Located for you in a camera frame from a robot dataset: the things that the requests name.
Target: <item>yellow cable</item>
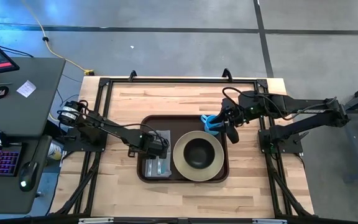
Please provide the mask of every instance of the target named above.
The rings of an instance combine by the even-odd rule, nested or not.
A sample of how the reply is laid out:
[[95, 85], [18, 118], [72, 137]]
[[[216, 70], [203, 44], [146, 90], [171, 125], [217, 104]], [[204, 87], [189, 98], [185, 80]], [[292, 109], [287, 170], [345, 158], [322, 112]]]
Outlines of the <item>yellow cable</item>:
[[54, 121], [59, 121], [58, 119], [54, 118], [50, 112], [49, 112], [49, 117], [50, 117], [50, 119], [52, 119]]
[[[25, 0], [22, 0], [22, 3], [23, 3], [23, 5], [27, 8], [27, 10], [31, 13], [32, 17], [34, 17], [34, 19], [37, 21], [38, 25], [41, 27], [41, 30], [42, 30], [42, 33], [43, 33], [44, 37], [46, 37], [47, 35], [46, 35], [45, 31], [44, 31], [44, 27], [41, 25], [40, 21], [38, 20], [38, 17], [34, 14], [32, 8], [26, 3]], [[47, 46], [47, 48], [48, 48], [48, 50], [49, 50], [50, 53], [52, 53], [52, 54], [53, 54], [54, 56], [56, 56], [56, 57], [60, 57], [60, 58], [62, 58], [62, 59], [64, 59], [64, 60], [66, 60], [67, 62], [72, 63], [74, 66], [76, 66], [76, 67], [78, 67], [79, 69], [81, 69], [82, 71], [84, 71], [84, 74], [85, 74], [85, 75], [89, 75], [90, 72], [93, 72], [93, 70], [84, 69], [83, 67], [77, 65], [77, 64], [76, 64], [75, 62], [73, 62], [72, 60], [68, 60], [67, 58], [65, 58], [65, 57], [63, 57], [63, 56], [61, 56], [61, 55], [59, 55], [59, 54], [56, 54], [56, 53], [49, 47], [48, 41], [45, 40], [44, 42], [45, 42], [45, 44], [46, 44], [46, 46]]]

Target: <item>black desk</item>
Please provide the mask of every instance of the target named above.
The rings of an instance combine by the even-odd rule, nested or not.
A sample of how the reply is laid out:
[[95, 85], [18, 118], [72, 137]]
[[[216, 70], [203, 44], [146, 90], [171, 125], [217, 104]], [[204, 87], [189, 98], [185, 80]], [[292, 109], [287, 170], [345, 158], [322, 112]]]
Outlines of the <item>black desk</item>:
[[[61, 58], [12, 58], [20, 70], [0, 73], [9, 94], [0, 99], [0, 130], [8, 136], [39, 137], [47, 124], [65, 60]], [[37, 88], [28, 97], [16, 90], [27, 80]]]
[[[62, 75], [65, 60], [61, 58], [13, 58], [20, 66], [15, 72], [0, 73], [0, 83], [8, 85], [9, 94], [0, 99], [0, 131], [15, 142], [27, 143], [22, 150], [19, 168], [31, 160], [37, 143], [40, 143], [34, 156], [39, 163], [37, 181], [29, 192], [19, 189], [18, 176], [0, 177], [0, 213], [30, 212], [52, 137], [60, 135], [60, 130], [48, 121], [48, 114]], [[16, 90], [27, 80], [37, 88], [28, 97]]]
[[27, 138], [17, 138], [15, 140], [27, 144], [27, 147], [22, 149], [24, 151], [22, 152], [20, 167], [31, 160], [38, 141], [40, 141], [34, 156], [34, 161], [39, 163], [37, 180], [31, 191], [23, 192], [19, 188], [18, 176], [0, 177], [0, 213], [26, 214], [31, 211], [52, 137], [42, 136], [39, 140]]

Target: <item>beige plate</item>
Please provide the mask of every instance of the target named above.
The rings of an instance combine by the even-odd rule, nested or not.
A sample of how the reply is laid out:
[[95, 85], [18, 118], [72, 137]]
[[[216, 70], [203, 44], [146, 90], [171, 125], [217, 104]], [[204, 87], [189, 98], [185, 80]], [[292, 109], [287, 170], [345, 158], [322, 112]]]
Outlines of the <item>beige plate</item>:
[[[215, 158], [211, 165], [204, 169], [195, 169], [190, 166], [184, 157], [185, 146], [193, 139], [207, 140], [214, 148]], [[192, 181], [206, 181], [218, 174], [222, 169], [224, 160], [223, 148], [221, 143], [212, 135], [204, 131], [190, 131], [184, 134], [175, 144], [173, 149], [173, 163], [179, 173]]]

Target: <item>computer mouse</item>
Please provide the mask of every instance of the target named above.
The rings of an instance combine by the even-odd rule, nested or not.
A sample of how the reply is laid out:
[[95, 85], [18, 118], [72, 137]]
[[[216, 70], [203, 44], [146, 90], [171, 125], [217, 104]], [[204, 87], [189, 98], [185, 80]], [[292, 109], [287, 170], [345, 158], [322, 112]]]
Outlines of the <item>computer mouse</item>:
[[30, 191], [37, 178], [38, 163], [31, 161], [26, 162], [19, 171], [19, 188], [23, 192]]

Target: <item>white paper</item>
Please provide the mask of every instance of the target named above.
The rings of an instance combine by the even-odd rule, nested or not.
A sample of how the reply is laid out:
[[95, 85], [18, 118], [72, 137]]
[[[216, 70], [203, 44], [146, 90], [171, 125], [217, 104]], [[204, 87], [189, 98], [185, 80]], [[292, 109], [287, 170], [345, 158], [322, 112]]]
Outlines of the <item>white paper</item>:
[[27, 98], [31, 95], [32, 92], [34, 92], [36, 88], [37, 87], [35, 87], [33, 83], [27, 80], [22, 86], [20, 86], [20, 88], [16, 90], [16, 92]]

